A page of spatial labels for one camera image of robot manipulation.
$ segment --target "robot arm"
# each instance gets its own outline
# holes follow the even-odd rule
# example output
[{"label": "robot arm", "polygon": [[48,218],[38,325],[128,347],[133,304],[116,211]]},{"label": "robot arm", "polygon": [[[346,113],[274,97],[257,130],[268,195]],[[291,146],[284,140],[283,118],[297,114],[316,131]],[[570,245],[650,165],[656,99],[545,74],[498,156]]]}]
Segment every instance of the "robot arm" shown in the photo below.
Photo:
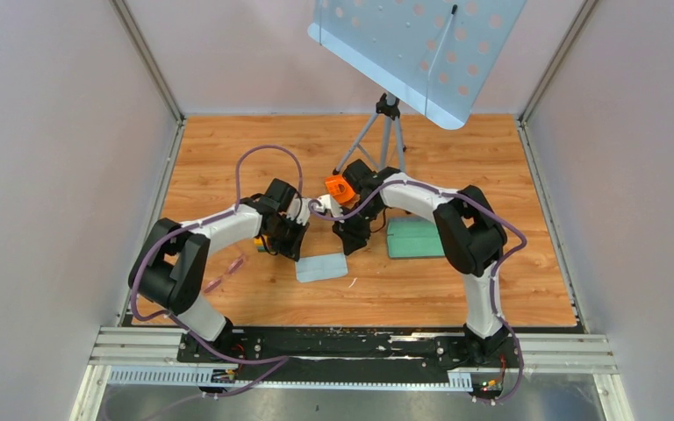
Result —
[{"label": "robot arm", "polygon": [[[170,311],[202,338],[215,341],[231,322],[212,308],[201,293],[205,263],[219,250],[243,239],[264,237],[269,249],[290,259],[300,259],[308,228],[308,201],[288,183],[275,179],[264,195],[241,200],[238,208],[195,221],[156,222],[140,250],[129,276],[133,287],[140,264],[161,238],[182,226],[199,223],[164,243],[144,268],[139,293]],[[174,263],[166,256],[176,256]]]},{"label": "robot arm", "polygon": [[[499,289],[495,290],[495,306],[490,294],[491,271],[502,257],[507,236],[502,225],[463,200],[442,193],[461,193],[491,211],[482,190],[469,186],[463,190],[443,189],[418,182],[395,168],[371,171],[358,160],[350,164],[343,176],[362,198],[353,209],[362,205],[376,189],[386,184],[362,210],[344,221],[335,222],[333,231],[342,238],[345,254],[367,245],[370,221],[387,207],[399,208],[433,222],[441,237],[448,262],[461,272],[469,312],[466,318],[467,335],[474,338],[478,351],[493,352],[507,336],[505,327],[495,314],[499,309]],[[464,219],[471,219],[467,227]]]}]

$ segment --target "gray floor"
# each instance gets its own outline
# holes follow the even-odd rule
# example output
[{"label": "gray floor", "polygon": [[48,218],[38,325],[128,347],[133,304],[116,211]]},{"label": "gray floor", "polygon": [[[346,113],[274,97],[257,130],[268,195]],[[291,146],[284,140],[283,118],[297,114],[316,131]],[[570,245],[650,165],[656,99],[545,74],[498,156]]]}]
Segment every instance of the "gray floor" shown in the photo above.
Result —
[{"label": "gray floor", "polygon": [[[505,382],[513,384],[514,375]],[[112,421],[136,421],[174,401],[199,394],[178,386],[112,386],[106,414]],[[604,420],[589,375],[535,375],[508,403],[487,407],[468,395],[445,392],[362,392],[352,390],[254,389],[214,401],[195,399],[154,420]]]}]

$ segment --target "white perforated panel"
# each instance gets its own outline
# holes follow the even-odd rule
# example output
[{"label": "white perforated panel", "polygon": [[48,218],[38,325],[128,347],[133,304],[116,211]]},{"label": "white perforated panel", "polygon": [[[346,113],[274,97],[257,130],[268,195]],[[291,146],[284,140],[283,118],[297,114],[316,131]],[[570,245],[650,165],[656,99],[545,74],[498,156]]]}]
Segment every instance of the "white perforated panel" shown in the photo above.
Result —
[{"label": "white perforated panel", "polygon": [[317,0],[309,35],[440,127],[457,129],[525,3]]}]

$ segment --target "wooden floor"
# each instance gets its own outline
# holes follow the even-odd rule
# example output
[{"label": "wooden floor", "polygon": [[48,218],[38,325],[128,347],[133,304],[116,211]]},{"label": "wooden floor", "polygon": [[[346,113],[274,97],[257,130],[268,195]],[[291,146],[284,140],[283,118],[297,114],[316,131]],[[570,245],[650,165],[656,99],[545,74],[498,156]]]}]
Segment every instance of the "wooden floor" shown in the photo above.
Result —
[{"label": "wooden floor", "polygon": [[[235,198],[234,164],[248,149],[262,144],[289,148],[303,166],[304,196],[323,195],[324,178],[331,175],[366,120],[364,115],[191,118],[162,214],[184,221],[230,206]],[[528,236],[528,247],[502,268],[502,304],[509,321],[513,325],[575,324],[513,119],[474,116],[459,131],[444,131],[421,116],[405,116],[402,122],[409,175],[442,187],[477,185],[494,210]],[[376,157],[380,123],[364,142]],[[277,151],[250,155],[241,176],[245,196],[263,192],[273,177],[298,183],[292,160]],[[332,234],[331,223],[310,221],[301,255],[340,252],[341,242]],[[380,218],[374,224],[375,229]],[[511,233],[508,236],[508,247],[517,244]],[[461,276],[446,260],[390,260],[385,231],[374,234],[367,248],[348,256],[347,276],[312,283],[296,281],[292,260],[257,253],[252,241],[238,246],[247,262],[208,296],[236,325],[440,326],[461,325],[466,317]],[[238,255],[232,246],[211,257],[204,285],[222,275]],[[155,308],[140,299],[141,312]]]}]

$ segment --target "light blue towel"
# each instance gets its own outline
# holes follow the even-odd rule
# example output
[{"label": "light blue towel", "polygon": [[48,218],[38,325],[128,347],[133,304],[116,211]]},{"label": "light blue towel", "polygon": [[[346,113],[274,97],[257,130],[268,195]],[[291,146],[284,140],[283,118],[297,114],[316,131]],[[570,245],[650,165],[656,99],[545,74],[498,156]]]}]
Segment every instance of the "light blue towel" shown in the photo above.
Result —
[{"label": "light blue towel", "polygon": [[339,278],[348,274],[348,260],[344,253],[302,257],[296,262],[296,279],[314,282]]}]

